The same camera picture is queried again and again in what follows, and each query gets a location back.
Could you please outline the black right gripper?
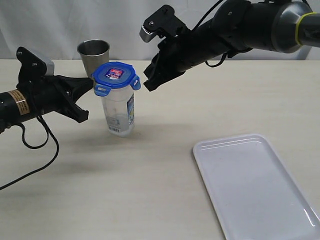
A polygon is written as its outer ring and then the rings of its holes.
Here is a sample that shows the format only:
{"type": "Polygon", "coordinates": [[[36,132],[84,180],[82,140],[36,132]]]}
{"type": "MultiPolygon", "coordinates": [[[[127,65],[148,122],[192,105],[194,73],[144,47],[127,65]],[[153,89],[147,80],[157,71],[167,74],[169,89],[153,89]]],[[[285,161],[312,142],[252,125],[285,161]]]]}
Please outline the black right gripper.
{"type": "Polygon", "coordinates": [[[166,38],[158,45],[159,54],[143,71],[147,78],[144,86],[152,92],[182,76],[186,70],[209,60],[215,56],[214,44],[215,34],[208,28],[198,28],[176,39],[166,38]]]}

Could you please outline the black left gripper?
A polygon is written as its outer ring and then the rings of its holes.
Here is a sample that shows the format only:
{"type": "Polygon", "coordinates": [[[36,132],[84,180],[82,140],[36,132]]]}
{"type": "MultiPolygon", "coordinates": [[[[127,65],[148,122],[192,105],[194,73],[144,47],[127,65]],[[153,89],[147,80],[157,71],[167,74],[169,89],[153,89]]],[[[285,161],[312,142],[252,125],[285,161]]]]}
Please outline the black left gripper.
{"type": "Polygon", "coordinates": [[[87,121],[89,111],[83,110],[72,100],[80,99],[93,88],[88,77],[19,76],[16,89],[22,102],[16,104],[16,119],[31,120],[51,112],[59,113],[77,123],[87,121]]]}

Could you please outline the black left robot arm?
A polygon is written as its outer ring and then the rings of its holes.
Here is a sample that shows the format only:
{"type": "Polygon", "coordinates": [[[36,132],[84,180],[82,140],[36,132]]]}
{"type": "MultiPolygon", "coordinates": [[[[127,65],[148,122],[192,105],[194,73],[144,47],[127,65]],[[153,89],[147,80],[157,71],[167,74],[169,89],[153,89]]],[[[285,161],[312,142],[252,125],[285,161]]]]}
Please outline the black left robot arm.
{"type": "Polygon", "coordinates": [[[38,116],[56,112],[77,123],[89,112],[76,102],[93,88],[88,77],[43,76],[17,84],[16,89],[0,94],[0,132],[38,116]]]}

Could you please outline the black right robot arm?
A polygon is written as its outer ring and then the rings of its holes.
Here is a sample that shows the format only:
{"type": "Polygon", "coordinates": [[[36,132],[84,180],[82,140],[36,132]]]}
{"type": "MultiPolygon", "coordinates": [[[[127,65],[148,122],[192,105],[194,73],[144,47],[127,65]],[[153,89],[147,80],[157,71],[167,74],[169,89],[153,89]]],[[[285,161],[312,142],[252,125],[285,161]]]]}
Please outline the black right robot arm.
{"type": "Polygon", "coordinates": [[[143,22],[144,42],[160,38],[158,53],[144,70],[149,91],[215,57],[225,60],[254,49],[291,54],[320,45],[320,15],[305,0],[220,0],[212,9],[213,18],[203,17],[191,29],[168,4],[143,22]]]}

